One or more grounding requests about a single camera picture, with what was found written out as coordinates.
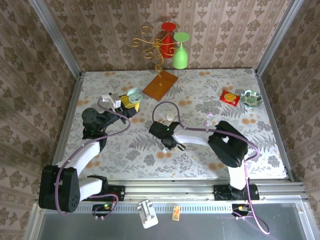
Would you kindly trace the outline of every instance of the table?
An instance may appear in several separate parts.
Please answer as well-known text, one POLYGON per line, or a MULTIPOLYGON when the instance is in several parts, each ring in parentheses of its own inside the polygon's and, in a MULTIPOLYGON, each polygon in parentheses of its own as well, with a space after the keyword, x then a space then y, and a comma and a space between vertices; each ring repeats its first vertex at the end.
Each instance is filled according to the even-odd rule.
MULTIPOLYGON (((248 89, 260 92, 252 69, 190 69, 168 72, 178 76, 178 81, 162 101, 172 101, 179 106, 181 120, 186 126, 203 127, 218 124, 221 120, 228 121, 260 149, 259 156, 248 163, 250 178, 287 178, 265 105, 248 109, 240 102, 234 107, 219 100, 223 90, 238 95, 248 89)), ((148 70, 86 72, 64 159, 81 143, 81 115, 86 108, 92 107, 102 113, 103 110, 97 105, 101 95, 111 92, 121 96, 133 87, 144 89, 155 76, 155 71, 148 70)), ((140 111, 131 119, 132 127, 119 136, 108 138, 103 151, 91 160, 80 177, 92 174, 120 180, 229 177, 227 167, 211 148, 187 144, 184 152, 175 149, 163 153, 158 147, 157 139, 148 133, 152 124, 152 110, 159 102, 146 95, 143 97, 140 111)), ((176 113, 170 104, 161 105, 155 119, 166 123, 164 119, 168 112, 176 113)), ((124 128, 123 123, 117 121, 106 132, 115 133, 124 128)), ((253 150, 249 149, 248 156, 252 154, 253 150)))

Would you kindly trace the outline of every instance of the metal bar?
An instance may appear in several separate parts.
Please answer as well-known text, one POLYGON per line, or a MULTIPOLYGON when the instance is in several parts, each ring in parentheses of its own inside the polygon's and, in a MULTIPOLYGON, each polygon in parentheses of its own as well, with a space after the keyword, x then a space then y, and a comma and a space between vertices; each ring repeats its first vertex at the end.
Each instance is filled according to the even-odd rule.
POLYGON ((303 4, 303 0, 291 0, 286 8, 281 20, 279 21, 265 51, 256 66, 256 72, 258 75, 262 75, 268 63, 270 62, 272 56, 275 54, 281 40, 284 38, 289 26, 294 20, 296 14, 298 13, 300 7, 303 4))
POLYGON ((81 73, 81 69, 77 64, 77 61, 74 58, 71 49, 68 47, 66 41, 63 38, 63 35, 59 31, 58 26, 50 14, 45 1, 43 0, 30 0, 31 5, 33 6, 36 14, 39 16, 40 21, 43 23, 45 29, 51 36, 54 44, 62 55, 65 63, 69 67, 75 79, 78 79, 81 73))
MULTIPOLYGON (((229 183, 228 179, 215 180, 177 180, 169 181, 157 179, 154 180, 110 180, 109 185, 123 185, 125 186, 126 195, 167 195, 167 194, 211 194, 213 192, 213 185, 226 185, 229 183)), ((259 192, 263 193, 305 193, 305 189, 301 182, 289 182, 287 179, 279 180, 251 180, 250 184, 256 184, 259 192)))
MULTIPOLYGON (((232 203, 232 204, 243 204, 245 203, 245 201, 242 200, 233 200, 233 201, 214 201, 214 200, 207 200, 207 201, 194 201, 194 200, 185 200, 185 199, 167 199, 167 200, 163 200, 163 199, 157 199, 157 198, 153 198, 152 195, 148 195, 146 196, 145 199, 150 199, 152 200, 152 202, 154 204, 204 204, 204 205, 221 205, 224 203, 232 203)), ((118 206, 127 206, 127 205, 133 205, 136 206, 137 203, 140 202, 140 199, 133 199, 132 201, 122 201, 118 203, 118 206)), ((286 203, 306 203, 308 204, 307 200, 304 200, 303 198, 301 198, 301 196, 299 194, 297 195, 267 195, 266 197, 264 197, 261 200, 254 200, 252 201, 253 204, 257 205, 257 204, 286 204, 286 203)), ((80 212, 89 212, 92 213, 92 208, 93 205, 96 204, 105 204, 104 201, 101 202, 93 202, 93 201, 86 201, 86 202, 80 202, 79 206, 77 207, 76 211, 73 213, 80 213, 80 212)), ((46 210, 45 214, 58 214, 57 211, 55 210, 46 210)))
POLYGON ((296 204, 296 208, 299 214, 299 218, 300 218, 306 239, 308 240, 320 239, 319 229, 317 227, 317 223, 312 213, 309 202, 297 201, 295 204, 296 204))
MULTIPOLYGON (((126 187, 130 186, 212 186, 212 185, 222 185, 228 184, 229 178, 219 177, 219 178, 208 178, 208 179, 197 179, 197 178, 135 178, 135 179, 108 179, 110 185, 124 185, 126 187)), ((286 185, 289 180, 286 178, 279 179, 250 179, 250 183, 256 185, 286 185)))
MULTIPOLYGON (((157 214, 168 214, 173 212, 175 203, 154 203, 154 209, 157 214)), ((113 211, 115 214, 137 214, 138 204, 132 202, 119 202, 117 207, 113 211)), ((230 214, 232 213, 232 203, 230 202, 206 202, 206 203, 195 203, 195 202, 181 202, 179 203, 181 212, 186 214, 230 214)), ((72 214, 91 214, 93 204, 85 203, 79 206, 72 214)), ((56 214, 56 211, 47 211, 46 214, 56 214)))
POLYGON ((60 138, 55 149, 52 165, 57 164, 64 157, 65 149, 68 143, 69 133, 71 130, 72 122, 74 120, 74 115, 77 108, 78 99, 82 89, 82 84, 84 82, 84 76, 85 76, 84 74, 80 76, 80 79, 75 83, 72 97, 69 103, 69 107, 65 115, 65 120, 61 130, 60 138))
POLYGON ((44 218, 44 212, 45 210, 40 208, 38 204, 33 204, 23 240, 38 239, 42 220, 44 218))
POLYGON ((287 153, 286 153, 284 144, 283 144, 281 136, 280 136, 280 132, 279 132, 279 129, 278 129, 278 126, 277 126, 277 123, 276 123, 276 119, 275 119, 274 113, 273 113, 272 108, 271 108, 271 104, 270 104, 269 99, 268 99, 268 95, 267 95, 267 91, 265 89, 265 85, 264 85, 264 83, 262 81, 262 78, 261 78, 260 74, 256 73, 255 77, 256 77, 256 80, 257 80, 259 88, 260 88, 260 93, 261 93, 262 98, 263 98, 263 102, 264 102, 264 105, 265 105, 266 112, 267 112, 267 114, 269 116, 271 127, 272 127, 272 130, 273 130, 273 133, 274 133, 274 138, 275 138, 276 144, 278 146, 282 162, 283 162, 283 164, 285 166, 285 169, 286 169, 286 174, 288 175, 290 181, 294 182, 295 181, 295 177, 294 177, 294 174, 293 174, 289 159, 287 157, 287 153))
MULTIPOLYGON (((190 201, 190 202, 207 202, 214 201, 213 185, 217 185, 217 181, 202 182, 202 186, 194 185, 193 182, 172 182, 168 186, 167 182, 163 182, 165 186, 158 185, 158 182, 149 182, 148 185, 142 185, 141 182, 134 185, 131 182, 125 188, 125 202, 139 202, 146 198, 152 201, 160 202, 177 202, 177 201, 190 201)), ((274 200, 275 198, 287 199, 292 196, 298 196, 299 199, 308 200, 303 184, 301 182, 284 181, 250 181, 251 184, 256 184, 259 191, 260 200, 274 200)))

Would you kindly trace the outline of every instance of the wire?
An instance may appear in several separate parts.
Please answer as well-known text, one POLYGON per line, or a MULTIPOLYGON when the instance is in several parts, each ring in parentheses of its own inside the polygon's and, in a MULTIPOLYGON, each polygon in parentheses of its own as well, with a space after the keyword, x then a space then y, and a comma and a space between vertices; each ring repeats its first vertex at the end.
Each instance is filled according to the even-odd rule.
MULTIPOLYGON (((126 117, 126 116, 124 116, 124 115, 122 115, 122 114, 120 114, 120 113, 114 112, 114 111, 112 111, 112 110, 110 110, 110 109, 102 106, 102 105, 101 105, 101 101, 102 101, 102 100, 103 100, 102 97, 100 97, 99 100, 98 100, 98 102, 97 102, 97 105, 98 105, 101 109, 103 109, 103 110, 105 110, 105 111, 107 111, 107 112, 109 112, 109 113, 111 113, 111 114, 117 115, 117 116, 119 116, 119 117, 124 118, 125 120, 127 120, 127 121, 128 121, 128 126, 127 126, 125 129, 121 130, 121 131, 118 131, 118 132, 115 132, 115 133, 112 133, 112 134, 109 134, 109 135, 106 135, 106 136, 101 136, 101 137, 98 137, 98 138, 96 138, 96 139, 92 139, 92 140, 90 140, 90 141, 87 141, 85 144, 83 144, 83 145, 80 146, 77 150, 75 150, 74 153, 72 153, 71 156, 67 159, 67 161, 65 161, 65 163, 60 167, 60 169, 59 169, 59 171, 58 171, 58 174, 57 174, 57 176, 56 176, 55 188, 54 188, 55 208, 56 208, 56 210, 58 211, 58 213, 59 213, 60 215, 63 215, 63 216, 64 216, 64 215, 67 214, 67 212, 62 212, 62 211, 61 211, 61 208, 60 208, 60 206, 59 206, 59 196, 58 196, 58 195, 59 195, 59 182, 60 182, 60 177, 61 177, 61 173, 62 173, 63 169, 64 169, 64 168, 67 166, 67 164, 70 163, 70 161, 71 161, 82 149, 84 149, 87 145, 89 145, 89 144, 91 144, 91 143, 94 143, 94 142, 96 142, 96 141, 102 140, 102 139, 106 139, 106 138, 110 138, 110 137, 119 135, 119 134, 125 132, 126 130, 128 130, 128 129, 130 128, 130 126, 131 126, 131 121, 130 121, 130 119, 129 119, 128 117, 126 117)), ((93 196, 91 196, 90 198, 104 198, 104 195, 98 195, 98 196, 94 196, 94 195, 93 195, 93 196)))
POLYGON ((255 210, 254 210, 254 207, 252 205, 252 200, 251 200, 251 195, 250 195, 250 187, 249 187, 249 182, 248 182, 248 169, 247 169, 247 161, 255 158, 256 156, 259 155, 259 149, 257 148, 256 145, 254 145, 251 141, 249 141, 248 139, 246 139, 245 137, 243 136, 239 136, 237 134, 234 134, 232 132, 228 132, 228 131, 222 131, 222 130, 217 130, 217 129, 209 129, 209 128, 195 128, 195 127, 186 127, 182 124, 181 122, 181 119, 180 119, 180 111, 179 111, 179 108, 178 106, 174 103, 174 102, 171 102, 171 101, 163 101, 163 102, 160 102, 159 104, 157 104, 153 111, 152 111, 152 121, 154 122, 155 121, 155 112, 156 112, 156 109, 162 105, 162 104, 172 104, 173 106, 175 106, 176 108, 176 111, 177 111, 177 117, 178 117, 178 122, 180 124, 181 127, 183 127, 185 130, 190 130, 190 131, 203 131, 203 132, 214 132, 214 133, 219 133, 219 134, 224 134, 224 135, 229 135, 231 137, 234 137, 234 138, 237 138, 237 139, 240 139, 242 141, 244 141, 245 143, 247 143, 248 145, 250 145, 251 148, 253 148, 255 150, 255 154, 253 156, 250 156, 248 157, 247 159, 245 159, 243 162, 244 164, 244 175, 245 175, 245 184, 246 184, 246 190, 247 190, 247 193, 248 193, 248 203, 249 203, 249 206, 251 208, 251 211, 252 211, 252 216, 246 216, 246 217, 251 217, 251 218, 254 218, 256 224, 258 225, 259 229, 261 230, 261 232, 263 232, 264 234, 268 235, 270 234, 270 229, 269 229, 269 226, 266 224, 266 222, 264 222, 261 218, 257 217, 256 216, 256 213, 255 213, 255 210), (258 222, 258 219, 261 220, 265 225, 266 225, 266 228, 267 228, 267 231, 265 231, 262 226, 260 225, 260 223, 258 222))
MULTIPOLYGON (((110 216, 110 214, 116 209, 116 206, 119 202, 119 198, 116 194, 113 194, 113 193, 110 193, 110 194, 104 194, 104 195, 93 195, 93 196, 90 196, 89 198, 90 199, 98 199, 98 198, 106 198, 106 197, 114 197, 115 198, 115 204, 113 206, 113 208, 111 209, 111 211, 106 215, 104 216, 104 219, 108 218, 110 216)), ((97 210, 100 209, 101 207, 96 207, 93 211, 93 216, 96 217, 96 213, 97 213, 97 210)))
MULTIPOLYGON (((237 215, 239 218, 242 218, 242 219, 249 219, 249 218, 254 218, 254 216, 242 216, 241 214, 239 214, 239 213, 237 213, 236 211, 234 211, 233 212, 233 214, 235 214, 235 215, 237 215)), ((262 219, 262 218, 260 218, 260 217, 256 217, 257 218, 257 220, 260 220, 261 222, 263 222, 263 224, 266 226, 266 228, 267 228, 267 233, 265 233, 265 234, 269 234, 270 233, 270 228, 269 228, 269 226, 268 226, 268 224, 262 219)))

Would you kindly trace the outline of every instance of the bowl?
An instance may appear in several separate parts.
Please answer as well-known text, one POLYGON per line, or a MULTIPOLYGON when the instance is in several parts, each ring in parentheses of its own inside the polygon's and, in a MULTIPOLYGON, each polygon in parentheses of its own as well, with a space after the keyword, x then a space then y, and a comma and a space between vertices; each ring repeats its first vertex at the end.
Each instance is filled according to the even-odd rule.
POLYGON ((263 99, 260 93, 254 90, 245 90, 240 94, 240 99, 243 105, 247 108, 256 108, 263 103, 263 99))

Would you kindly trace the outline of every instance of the patterned wallpaper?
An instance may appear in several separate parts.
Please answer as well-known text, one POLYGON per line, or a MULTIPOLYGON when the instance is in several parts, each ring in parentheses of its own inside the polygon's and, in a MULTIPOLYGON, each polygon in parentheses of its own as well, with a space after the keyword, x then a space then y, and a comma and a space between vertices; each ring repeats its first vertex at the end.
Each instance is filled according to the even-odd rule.
POLYGON ((304 0, 262 79, 320 227, 320 0, 304 0))
POLYGON ((0 0, 0 240, 23 238, 75 79, 27 0, 0 0))
MULTIPOLYGON (((289 0, 45 0, 81 70, 146 70, 131 39, 151 40, 171 21, 190 34, 188 68, 253 68, 289 0)), ((171 59, 165 67, 172 68, 171 59)))

